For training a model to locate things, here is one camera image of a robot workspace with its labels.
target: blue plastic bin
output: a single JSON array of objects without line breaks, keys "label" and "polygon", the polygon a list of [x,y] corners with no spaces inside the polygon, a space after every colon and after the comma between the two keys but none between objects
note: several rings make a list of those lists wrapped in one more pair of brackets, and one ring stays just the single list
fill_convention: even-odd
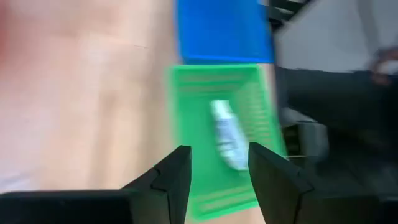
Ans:
[{"label": "blue plastic bin", "polygon": [[266,11],[257,0],[176,0],[185,64],[272,63]]}]

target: green basket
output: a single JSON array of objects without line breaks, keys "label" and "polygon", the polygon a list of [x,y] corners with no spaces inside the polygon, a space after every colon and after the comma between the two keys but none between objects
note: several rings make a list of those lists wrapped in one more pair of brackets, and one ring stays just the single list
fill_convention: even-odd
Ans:
[{"label": "green basket", "polygon": [[189,212],[208,220],[258,205],[249,172],[228,167],[216,148],[212,100],[229,100],[248,141],[285,156],[275,110],[258,65],[179,65],[170,76],[178,145],[192,147]]}]

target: white wall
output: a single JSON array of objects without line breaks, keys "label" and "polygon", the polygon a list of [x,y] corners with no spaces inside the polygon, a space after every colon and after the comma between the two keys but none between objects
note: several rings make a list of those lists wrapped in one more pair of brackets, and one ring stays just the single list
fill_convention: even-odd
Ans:
[{"label": "white wall", "polygon": [[314,0],[277,34],[279,65],[329,72],[367,69],[372,54],[398,44],[398,1]]}]

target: table surface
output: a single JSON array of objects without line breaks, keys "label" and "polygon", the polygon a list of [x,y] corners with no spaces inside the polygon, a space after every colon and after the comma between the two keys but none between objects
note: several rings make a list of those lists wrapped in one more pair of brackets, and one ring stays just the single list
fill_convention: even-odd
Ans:
[{"label": "table surface", "polygon": [[[3,2],[0,192],[118,189],[175,147],[172,0]],[[254,208],[207,223],[264,220]]]}]

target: white bottle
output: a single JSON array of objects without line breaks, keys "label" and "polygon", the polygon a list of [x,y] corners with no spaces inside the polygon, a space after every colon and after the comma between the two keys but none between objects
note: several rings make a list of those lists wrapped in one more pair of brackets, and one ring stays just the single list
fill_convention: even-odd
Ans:
[{"label": "white bottle", "polygon": [[216,122],[217,146],[221,157],[236,170],[248,170],[249,144],[228,100],[213,100],[211,112]]}]

